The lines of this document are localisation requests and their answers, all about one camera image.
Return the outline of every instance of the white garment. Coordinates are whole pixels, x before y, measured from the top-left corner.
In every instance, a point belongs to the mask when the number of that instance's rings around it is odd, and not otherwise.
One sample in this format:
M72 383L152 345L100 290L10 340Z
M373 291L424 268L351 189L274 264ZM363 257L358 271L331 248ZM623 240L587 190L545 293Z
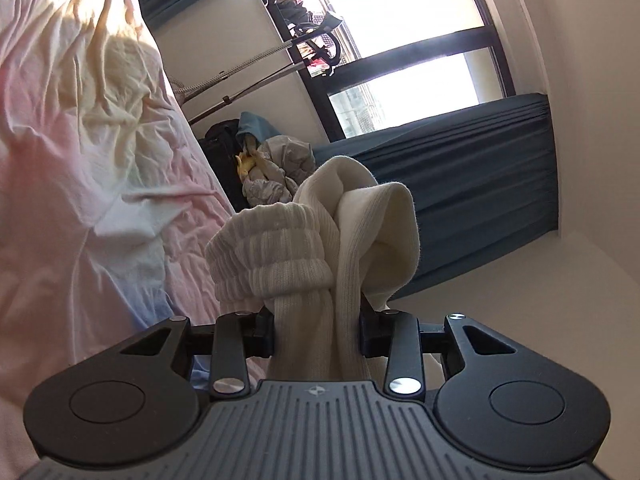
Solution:
M382 360L358 351L360 291L384 308L414 275L418 250L409 190L378 185L359 162L336 156L292 203L234 215L206 257L223 310L259 300L274 313L270 378L380 381Z

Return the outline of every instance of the bed sheet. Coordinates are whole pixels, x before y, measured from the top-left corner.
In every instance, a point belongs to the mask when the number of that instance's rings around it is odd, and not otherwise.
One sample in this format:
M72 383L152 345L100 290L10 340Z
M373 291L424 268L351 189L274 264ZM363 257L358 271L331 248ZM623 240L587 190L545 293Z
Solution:
M231 214L137 0L0 0L0 480L36 460L34 386L220 314L204 247Z

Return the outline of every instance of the mattress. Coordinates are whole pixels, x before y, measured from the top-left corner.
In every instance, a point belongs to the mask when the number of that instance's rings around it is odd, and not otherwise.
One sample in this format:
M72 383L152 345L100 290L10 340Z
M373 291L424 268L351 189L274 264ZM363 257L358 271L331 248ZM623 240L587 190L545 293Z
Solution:
M204 247L231 214L137 0L0 0L0 480L36 460L34 386L221 313Z

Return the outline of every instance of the black suitcase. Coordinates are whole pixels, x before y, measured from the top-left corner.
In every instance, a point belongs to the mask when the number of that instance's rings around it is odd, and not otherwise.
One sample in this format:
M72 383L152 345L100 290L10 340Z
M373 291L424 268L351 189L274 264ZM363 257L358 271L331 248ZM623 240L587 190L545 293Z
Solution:
M236 212L250 207L242 194L242 183L236 170L236 155L242 152L242 146L236 139L239 122L238 119L232 119L214 124L204 138L198 139L211 169L216 173Z

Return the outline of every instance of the black window frame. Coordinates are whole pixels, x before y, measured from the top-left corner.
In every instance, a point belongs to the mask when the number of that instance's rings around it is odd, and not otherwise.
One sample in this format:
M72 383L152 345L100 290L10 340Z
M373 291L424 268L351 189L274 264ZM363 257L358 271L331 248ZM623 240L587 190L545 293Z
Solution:
M373 56L357 59L335 67L331 76L311 77L307 70L301 70L300 77L316 108L329 141L334 142L345 138L329 96L380 76L440 57L488 48L494 62L502 95L504 97L516 95L507 57L486 0L474 0L474 2L484 23L482 27L459 30L452 34L416 41ZM275 0L268 0L266 7L282 40L289 40L291 37L289 28ZM295 46L289 49L289 55L294 62L302 60L302 56Z

